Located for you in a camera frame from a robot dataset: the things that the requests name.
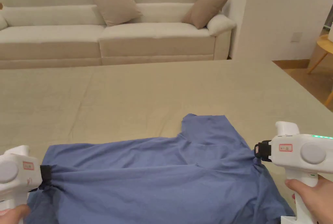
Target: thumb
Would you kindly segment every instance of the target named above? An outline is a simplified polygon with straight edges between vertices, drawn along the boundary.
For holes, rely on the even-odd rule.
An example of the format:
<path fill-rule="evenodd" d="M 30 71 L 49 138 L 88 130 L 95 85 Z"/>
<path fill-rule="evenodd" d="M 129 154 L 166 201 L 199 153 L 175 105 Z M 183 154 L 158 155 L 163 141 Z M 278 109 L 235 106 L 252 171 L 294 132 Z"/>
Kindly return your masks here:
<path fill-rule="evenodd" d="M 285 184 L 291 190 L 297 192 L 300 196 L 312 191 L 312 188 L 310 186 L 296 179 L 286 180 Z"/>
<path fill-rule="evenodd" d="M 14 209 L 9 210 L 0 217 L 1 223 L 18 223 L 20 219 L 25 218 L 30 213 L 27 205 L 20 205 Z"/>

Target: baseboard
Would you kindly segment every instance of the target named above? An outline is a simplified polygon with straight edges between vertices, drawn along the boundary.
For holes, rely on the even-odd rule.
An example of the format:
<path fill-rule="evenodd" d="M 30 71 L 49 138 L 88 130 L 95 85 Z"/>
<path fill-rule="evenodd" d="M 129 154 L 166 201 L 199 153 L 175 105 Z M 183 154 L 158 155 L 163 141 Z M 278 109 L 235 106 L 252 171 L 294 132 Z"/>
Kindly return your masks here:
<path fill-rule="evenodd" d="M 306 69 L 309 66 L 310 59 L 276 60 L 273 62 L 281 69 Z"/>

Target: green led light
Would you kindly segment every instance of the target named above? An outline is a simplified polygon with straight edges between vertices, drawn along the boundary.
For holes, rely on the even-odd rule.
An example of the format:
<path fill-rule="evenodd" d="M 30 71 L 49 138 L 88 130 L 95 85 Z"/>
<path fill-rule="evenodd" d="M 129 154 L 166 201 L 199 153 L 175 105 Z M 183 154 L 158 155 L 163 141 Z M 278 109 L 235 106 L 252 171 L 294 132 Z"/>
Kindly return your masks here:
<path fill-rule="evenodd" d="M 313 137 L 315 137 L 315 138 L 327 138 L 327 139 L 333 139 L 333 138 L 331 138 L 331 137 L 323 137 L 323 136 L 316 136 L 316 135 L 313 135 Z"/>

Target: throw pillow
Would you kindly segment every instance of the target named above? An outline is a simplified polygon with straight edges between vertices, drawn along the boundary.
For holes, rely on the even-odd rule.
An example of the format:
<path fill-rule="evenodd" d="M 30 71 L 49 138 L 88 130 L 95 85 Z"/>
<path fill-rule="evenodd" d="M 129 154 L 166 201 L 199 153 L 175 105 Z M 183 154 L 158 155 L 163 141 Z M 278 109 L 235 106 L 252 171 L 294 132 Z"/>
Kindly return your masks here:
<path fill-rule="evenodd" d="M 107 26 L 123 24 L 142 15 L 134 0 L 94 0 Z"/>
<path fill-rule="evenodd" d="M 204 28 L 222 10 L 228 0 L 198 0 L 185 14 L 182 22 Z"/>

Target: beige bedsheet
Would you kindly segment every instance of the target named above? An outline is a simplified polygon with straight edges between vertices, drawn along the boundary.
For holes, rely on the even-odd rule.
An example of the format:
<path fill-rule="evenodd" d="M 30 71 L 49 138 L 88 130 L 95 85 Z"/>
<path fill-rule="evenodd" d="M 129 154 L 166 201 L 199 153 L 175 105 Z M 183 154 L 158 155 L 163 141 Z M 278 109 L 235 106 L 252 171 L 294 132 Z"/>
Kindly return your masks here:
<path fill-rule="evenodd" d="M 333 114 L 273 63 L 233 60 L 0 71 L 0 152 L 30 145 L 174 137 L 188 113 L 226 115 L 250 147 L 275 122 L 333 136 Z M 280 192 L 284 169 L 266 164 Z"/>

